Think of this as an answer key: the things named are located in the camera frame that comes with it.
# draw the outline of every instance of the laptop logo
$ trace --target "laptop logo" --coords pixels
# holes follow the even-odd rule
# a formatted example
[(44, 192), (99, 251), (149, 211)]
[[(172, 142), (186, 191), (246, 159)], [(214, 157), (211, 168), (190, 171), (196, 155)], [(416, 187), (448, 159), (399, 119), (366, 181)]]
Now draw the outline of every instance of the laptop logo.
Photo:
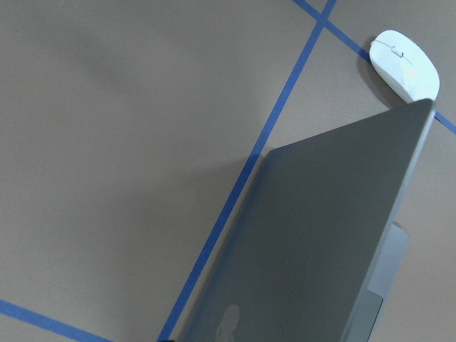
[(239, 307), (237, 305), (228, 306), (220, 321), (217, 332), (215, 333), (215, 342), (234, 342), (234, 331), (239, 322)]

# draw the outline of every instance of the open laptop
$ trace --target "open laptop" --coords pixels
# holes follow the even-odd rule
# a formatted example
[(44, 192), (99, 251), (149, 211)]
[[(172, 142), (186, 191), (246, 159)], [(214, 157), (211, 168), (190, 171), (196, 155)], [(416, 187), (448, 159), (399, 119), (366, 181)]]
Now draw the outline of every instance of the open laptop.
[(367, 341), (431, 100), (272, 150), (177, 342)]

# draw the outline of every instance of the wireless mouse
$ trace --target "wireless mouse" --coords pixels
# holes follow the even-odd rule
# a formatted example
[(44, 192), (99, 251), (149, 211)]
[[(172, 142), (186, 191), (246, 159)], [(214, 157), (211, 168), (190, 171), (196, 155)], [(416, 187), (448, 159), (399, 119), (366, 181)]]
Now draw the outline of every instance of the wireless mouse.
[(409, 38), (388, 30), (380, 33), (370, 47), (375, 71), (405, 102), (435, 100), (440, 87), (437, 70)]

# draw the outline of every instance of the floor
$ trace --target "floor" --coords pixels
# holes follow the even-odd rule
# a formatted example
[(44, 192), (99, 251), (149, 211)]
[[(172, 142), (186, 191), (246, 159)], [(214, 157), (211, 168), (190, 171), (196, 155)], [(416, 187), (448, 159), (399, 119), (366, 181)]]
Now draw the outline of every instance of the floor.
[(173, 338), (261, 155), (402, 104), (363, 58), (395, 29), (435, 64), (450, 123), (432, 124), (398, 213), (410, 243), (373, 341), (456, 341), (455, 15), (451, 0), (2, 1), (2, 339)]

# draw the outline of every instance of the blue line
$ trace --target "blue line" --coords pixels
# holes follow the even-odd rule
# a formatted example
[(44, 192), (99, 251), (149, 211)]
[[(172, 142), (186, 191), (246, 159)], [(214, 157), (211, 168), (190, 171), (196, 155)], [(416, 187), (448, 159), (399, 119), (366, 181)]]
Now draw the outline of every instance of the blue line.
[[(310, 5), (305, 0), (294, 0), (294, 2), (306, 11), (310, 16), (316, 19), (318, 22), (322, 22), (324, 26), (330, 31), (334, 36), (339, 38), (343, 43), (345, 43), (349, 48), (351, 48), (355, 53), (357, 53), (362, 59), (366, 62), (371, 63), (371, 58), (369, 53), (360, 47), (353, 39), (347, 36), (339, 27), (334, 25), (328, 20), (327, 16), (321, 15), (317, 10), (315, 10), (312, 5)], [(444, 125), (448, 130), (456, 134), (456, 125), (452, 123), (449, 119), (443, 116), (439, 112), (435, 112), (435, 119)]]
[[(329, 16), (335, 4), (336, 0), (328, 0), (323, 10), (323, 15)], [(298, 61), (294, 65), (284, 88), (282, 89), (276, 101), (276, 104), (274, 105), (271, 114), (268, 117), (268, 120), (264, 124), (264, 127), (261, 130), (261, 133), (256, 140), (255, 145), (252, 148), (252, 151), (250, 152), (250, 155), (247, 158), (247, 161), (242, 168), (242, 171), (239, 174), (239, 177), (234, 184), (232, 191), (229, 194), (228, 199), (225, 202), (222, 211), (220, 212), (220, 215), (217, 218), (217, 221), (215, 222), (214, 227), (212, 228), (212, 231), (210, 232), (209, 237), (207, 238), (206, 243), (204, 244), (202, 251), (198, 256), (198, 259), (195, 262), (195, 265), (193, 266), (193, 269), (190, 272), (190, 275), (188, 276), (187, 281), (185, 282), (185, 285), (180, 292), (180, 295), (177, 298), (160, 335), (158, 336), (159, 342), (166, 341), (170, 337), (172, 330), (174, 329), (177, 320), (179, 319), (182, 310), (184, 309), (185, 304), (187, 303), (190, 294), (192, 293), (193, 288), (195, 287), (195, 284), (200, 277), (202, 270), (207, 263), (207, 260), (209, 259), (209, 256), (212, 253), (212, 250), (214, 249), (214, 246), (219, 239), (219, 236), (222, 233), (225, 224), (227, 223), (228, 217), (231, 214), (237, 200), (239, 199), (241, 191), (244, 189), (244, 186), (261, 154), (261, 151), (263, 150), (263, 147), (266, 144), (266, 141), (271, 134), (272, 129), (274, 128), (274, 125), (279, 119), (279, 116), (284, 109), (285, 103), (288, 100), (290, 93), (299, 78), (299, 75), (301, 75), (301, 72), (304, 69), (304, 66), (306, 65), (306, 62), (309, 59), (309, 56), (314, 49), (316, 41), (318, 40), (322, 31), (323, 24), (321, 22), (317, 22), (311, 32), (311, 35), (309, 36), (308, 41), (306, 42), (306, 45), (304, 46), (304, 49), (299, 55)]]
[(56, 321), (55, 319), (32, 312), (20, 306), (8, 303), (0, 299), (0, 314), (18, 319), (33, 326), (45, 329), (60, 336), (65, 336), (74, 341), (83, 342), (110, 342), (104, 338), (93, 335), (86, 331), (69, 326), (68, 324)]

